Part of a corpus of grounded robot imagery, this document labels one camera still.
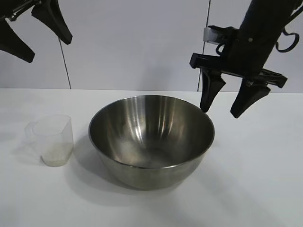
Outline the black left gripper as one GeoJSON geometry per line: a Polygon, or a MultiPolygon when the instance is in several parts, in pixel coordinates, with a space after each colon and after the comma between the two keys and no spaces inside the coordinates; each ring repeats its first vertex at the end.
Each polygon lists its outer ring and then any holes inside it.
{"type": "Polygon", "coordinates": [[[0,0],[0,49],[28,63],[35,53],[12,30],[5,19],[16,21],[34,7],[31,15],[51,29],[65,44],[72,42],[72,34],[62,16],[58,0],[0,0]]]}

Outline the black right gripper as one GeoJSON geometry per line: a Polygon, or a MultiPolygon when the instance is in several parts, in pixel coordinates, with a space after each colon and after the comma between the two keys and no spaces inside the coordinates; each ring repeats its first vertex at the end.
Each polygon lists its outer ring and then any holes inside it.
{"type": "Polygon", "coordinates": [[[282,74],[263,68],[268,55],[259,44],[255,45],[252,38],[240,40],[237,34],[238,29],[232,26],[207,26],[203,41],[217,45],[217,55],[192,54],[190,66],[203,69],[200,108],[204,113],[208,112],[216,95],[226,84],[222,73],[243,78],[231,107],[235,118],[269,94],[271,89],[267,84],[282,88],[287,81],[282,74]]]}

